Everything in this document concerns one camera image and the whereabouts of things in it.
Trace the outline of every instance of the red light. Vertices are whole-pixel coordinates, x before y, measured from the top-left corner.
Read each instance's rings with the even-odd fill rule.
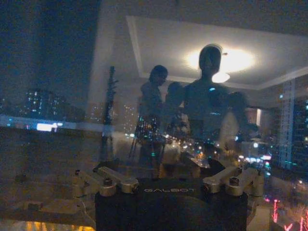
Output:
[[[288,227],[284,226],[285,231],[289,231],[292,228],[293,224],[291,223]]]
[[[277,202],[278,202],[278,200],[275,199],[275,200],[274,200],[274,213],[273,213],[273,215],[272,215],[273,220],[274,220],[275,223],[277,223],[277,220],[278,220]]]
[[[299,231],[303,231],[303,217],[300,218],[300,228],[299,228]]]

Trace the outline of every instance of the ceiling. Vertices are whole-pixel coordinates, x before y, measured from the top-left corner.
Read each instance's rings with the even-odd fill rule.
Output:
[[[200,77],[198,54],[210,43],[222,47],[231,67],[250,61],[244,70],[226,70],[231,76],[228,87],[260,90],[308,74],[305,36],[135,16],[126,20],[140,77],[148,78],[151,69],[162,64],[169,80],[193,82]],[[246,56],[237,61],[233,51]]]

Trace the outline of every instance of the person silhouette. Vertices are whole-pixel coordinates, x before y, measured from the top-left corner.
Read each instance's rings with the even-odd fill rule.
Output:
[[[167,76],[168,70],[162,65],[156,65],[150,73],[149,80],[141,86],[142,96],[135,134],[141,142],[139,158],[141,165],[153,166],[159,162],[162,150],[159,127],[163,101],[158,87],[165,83]]]
[[[220,47],[213,44],[205,46],[199,56],[201,78],[184,90],[184,112],[195,140],[217,140],[221,122],[228,110],[226,88],[212,82],[213,75],[219,71],[220,61]]]

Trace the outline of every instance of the lit sign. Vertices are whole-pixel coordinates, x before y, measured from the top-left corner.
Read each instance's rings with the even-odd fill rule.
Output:
[[[270,160],[271,159],[271,156],[270,155],[263,155],[261,157],[262,160]]]
[[[37,130],[38,131],[51,131],[53,128],[57,128],[57,124],[42,124],[38,123],[37,124]]]

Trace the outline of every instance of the building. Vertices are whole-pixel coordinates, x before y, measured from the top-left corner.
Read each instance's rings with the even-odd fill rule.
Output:
[[[66,100],[48,90],[29,89],[24,108],[26,117],[64,120]]]
[[[297,78],[281,84],[276,92],[278,107],[273,108],[272,165],[308,177],[308,81]]]
[[[133,106],[125,104],[124,105],[124,123],[123,131],[127,134],[135,133],[136,122],[138,115]]]
[[[103,103],[89,103],[86,112],[86,120],[90,123],[103,123],[104,104]]]
[[[293,171],[307,174],[308,169],[308,96],[295,100],[292,133]]]

